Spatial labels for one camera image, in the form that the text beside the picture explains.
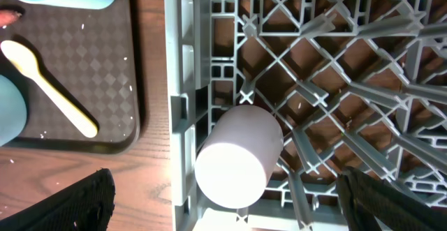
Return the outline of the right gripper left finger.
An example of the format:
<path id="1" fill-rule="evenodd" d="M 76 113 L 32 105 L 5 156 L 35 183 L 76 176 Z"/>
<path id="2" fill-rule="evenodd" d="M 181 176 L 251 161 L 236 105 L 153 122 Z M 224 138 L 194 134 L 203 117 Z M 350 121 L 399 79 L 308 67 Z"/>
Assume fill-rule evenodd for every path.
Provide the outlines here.
<path id="1" fill-rule="evenodd" d="M 115 183 L 103 168 L 1 220 L 1 231 L 106 230 L 115 209 Z"/>

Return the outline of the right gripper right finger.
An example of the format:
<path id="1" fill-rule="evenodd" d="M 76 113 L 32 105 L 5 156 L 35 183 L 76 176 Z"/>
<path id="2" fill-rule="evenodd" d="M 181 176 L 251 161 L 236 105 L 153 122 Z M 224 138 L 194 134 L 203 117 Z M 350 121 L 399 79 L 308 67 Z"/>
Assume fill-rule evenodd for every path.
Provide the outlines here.
<path id="1" fill-rule="evenodd" d="M 446 215 L 410 198 L 354 167 L 346 167 L 336 180 L 342 213 L 350 231 L 446 231 Z"/>

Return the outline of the light blue bowl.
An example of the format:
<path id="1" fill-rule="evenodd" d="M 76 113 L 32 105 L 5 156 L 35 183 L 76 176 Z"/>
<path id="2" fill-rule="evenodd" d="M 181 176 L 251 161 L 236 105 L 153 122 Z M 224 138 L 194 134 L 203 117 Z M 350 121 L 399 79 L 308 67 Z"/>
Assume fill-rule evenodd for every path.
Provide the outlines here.
<path id="1" fill-rule="evenodd" d="M 24 129 L 27 107 L 19 89 L 5 76 L 1 76 L 1 146 L 4 146 Z"/>

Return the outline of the pink cup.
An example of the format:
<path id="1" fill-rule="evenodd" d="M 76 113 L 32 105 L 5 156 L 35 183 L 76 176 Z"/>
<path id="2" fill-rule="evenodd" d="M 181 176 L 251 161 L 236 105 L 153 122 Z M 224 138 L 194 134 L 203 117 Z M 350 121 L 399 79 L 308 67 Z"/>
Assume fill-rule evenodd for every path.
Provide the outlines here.
<path id="1" fill-rule="evenodd" d="M 213 203 L 249 207 L 259 200 L 284 147 L 278 121 L 255 105 L 224 113 L 196 158 L 195 178 Z"/>

